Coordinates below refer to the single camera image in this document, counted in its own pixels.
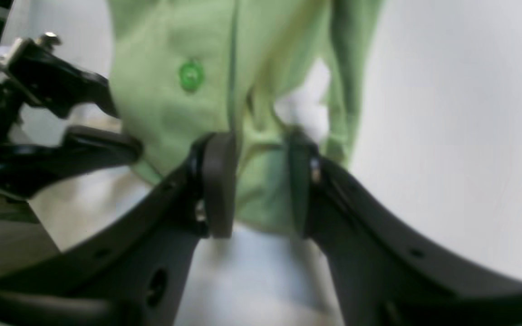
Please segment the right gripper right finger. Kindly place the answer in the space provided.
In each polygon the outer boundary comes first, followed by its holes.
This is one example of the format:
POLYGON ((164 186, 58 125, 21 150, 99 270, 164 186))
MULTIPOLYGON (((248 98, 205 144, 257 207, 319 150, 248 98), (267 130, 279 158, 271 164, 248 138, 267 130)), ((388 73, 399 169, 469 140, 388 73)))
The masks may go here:
POLYGON ((295 227, 325 255, 346 326, 522 326, 522 281, 388 211, 302 132, 289 141, 295 227))

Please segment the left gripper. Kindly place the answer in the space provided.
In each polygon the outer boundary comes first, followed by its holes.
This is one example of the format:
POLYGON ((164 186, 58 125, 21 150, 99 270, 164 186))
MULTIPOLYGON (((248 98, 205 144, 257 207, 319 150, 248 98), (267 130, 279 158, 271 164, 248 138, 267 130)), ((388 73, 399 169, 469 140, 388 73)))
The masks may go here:
POLYGON ((129 165, 142 146, 134 138, 74 125, 57 146, 14 144, 10 132, 24 105, 60 119, 79 105, 93 104, 116 118, 108 79, 54 55, 60 37, 47 32, 0 46, 0 193, 28 200, 52 184, 105 168, 129 165))

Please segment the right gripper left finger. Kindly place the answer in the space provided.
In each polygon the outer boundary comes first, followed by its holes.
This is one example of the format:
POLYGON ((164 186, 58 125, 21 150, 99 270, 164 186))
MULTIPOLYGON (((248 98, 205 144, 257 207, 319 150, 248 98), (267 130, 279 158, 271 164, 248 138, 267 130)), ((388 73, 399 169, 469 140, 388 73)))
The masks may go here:
POLYGON ((186 161, 118 221, 51 259, 0 277, 9 326, 171 326, 201 239, 228 239, 234 134, 193 144, 186 161))

